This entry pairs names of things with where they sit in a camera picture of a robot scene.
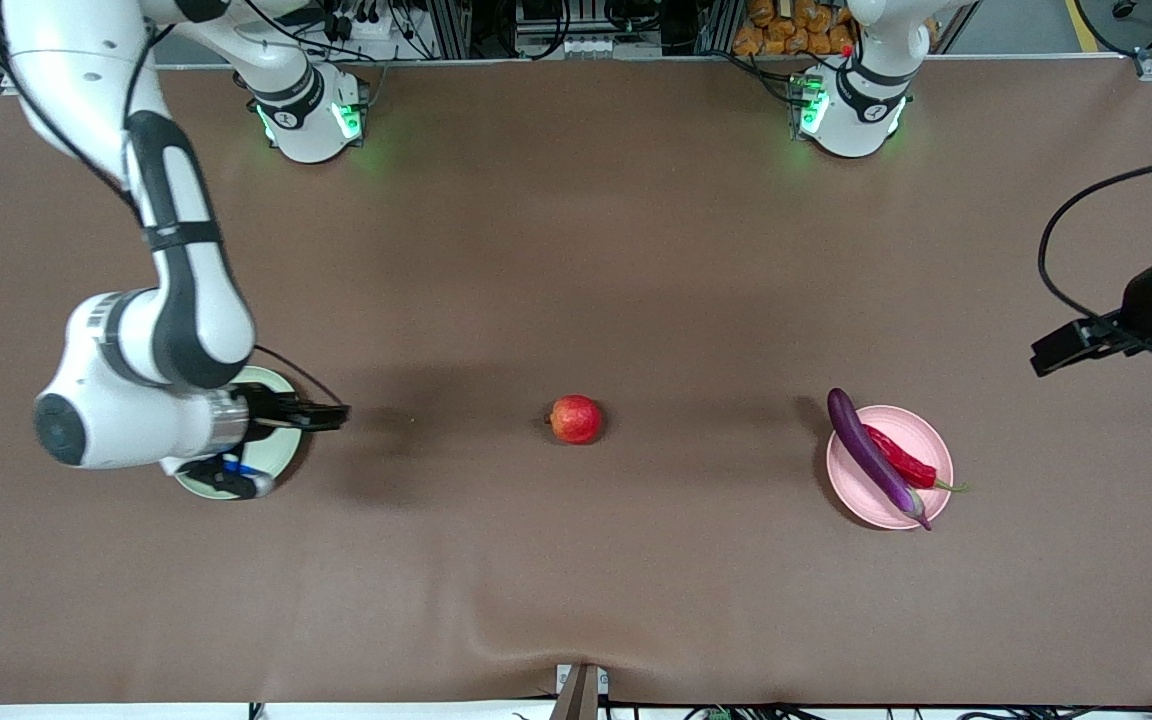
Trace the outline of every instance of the brown table cover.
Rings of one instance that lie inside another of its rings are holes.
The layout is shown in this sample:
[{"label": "brown table cover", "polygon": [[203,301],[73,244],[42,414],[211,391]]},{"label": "brown table cover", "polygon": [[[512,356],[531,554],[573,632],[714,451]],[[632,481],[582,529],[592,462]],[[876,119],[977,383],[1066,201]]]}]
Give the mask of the brown table cover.
[{"label": "brown table cover", "polygon": [[[1028,364],[1073,318],[1043,223],[1152,162],[1126,61],[929,63],[855,161],[720,63],[396,69],[314,167],[228,73],[164,85],[260,341],[355,419],[259,502],[52,462],[65,318],[154,274],[2,99],[0,702],[531,696],[584,659],[628,702],[1152,703],[1152,357]],[[1102,309],[1150,263],[1152,177],[1052,248]],[[933,533],[841,509],[833,386],[940,429],[973,492]],[[536,423],[573,392],[594,446]]]}]

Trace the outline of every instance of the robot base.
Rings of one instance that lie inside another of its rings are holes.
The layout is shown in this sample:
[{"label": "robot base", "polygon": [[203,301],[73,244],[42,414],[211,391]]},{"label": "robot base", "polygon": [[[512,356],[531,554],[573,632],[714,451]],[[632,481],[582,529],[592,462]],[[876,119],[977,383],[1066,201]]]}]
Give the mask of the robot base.
[{"label": "robot base", "polygon": [[323,73],[326,86],[324,99],[301,128],[280,127],[275,118],[265,118],[264,111],[257,111],[264,120],[270,146],[296,162],[325,162],[346,147],[361,147],[367,129],[370,85],[334,65],[318,65],[317,69]]},{"label": "robot base", "polygon": [[[275,373],[274,370],[257,367],[256,365],[243,367],[238,377],[234,378],[234,382],[259,382],[262,386],[268,387],[274,392],[296,392],[296,388],[293,388],[291,382],[287,382],[283,376]],[[270,483],[273,484],[270,491],[273,491],[273,488],[278,487],[280,480],[283,479],[280,475],[296,458],[303,434],[305,433],[296,429],[276,429],[268,438],[247,444],[243,447],[242,458],[235,458],[234,461],[241,461],[242,465],[266,475],[270,478]],[[218,488],[206,486],[206,484],[188,478],[183,473],[175,473],[175,479],[177,479],[180,486],[192,492],[194,495],[205,497],[207,500],[238,500],[238,497],[233,495],[233,493],[218,491]]]},{"label": "robot base", "polygon": [[818,65],[808,70],[806,76],[819,78],[823,88],[806,97],[812,105],[795,113],[795,129],[799,137],[812,138],[823,150],[840,158],[864,158],[872,156],[896,131],[901,111],[905,108],[904,100],[892,111],[882,105],[874,105],[872,109],[879,119],[877,122],[863,122],[856,115],[856,109],[840,99],[838,73],[827,65]]}]

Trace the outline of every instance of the gray floor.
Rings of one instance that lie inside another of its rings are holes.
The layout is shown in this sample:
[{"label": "gray floor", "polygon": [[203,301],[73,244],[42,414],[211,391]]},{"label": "gray floor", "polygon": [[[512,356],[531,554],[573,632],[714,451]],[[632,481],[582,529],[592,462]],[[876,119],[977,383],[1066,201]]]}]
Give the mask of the gray floor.
[{"label": "gray floor", "polygon": [[1083,0],[1083,10],[1105,40],[1122,50],[1135,50],[1152,43],[1152,0],[1139,0],[1132,15],[1115,20],[1111,15],[1114,0]]},{"label": "gray floor", "polygon": [[1036,55],[1078,50],[1064,0],[988,0],[980,3],[953,51],[956,55]]}]

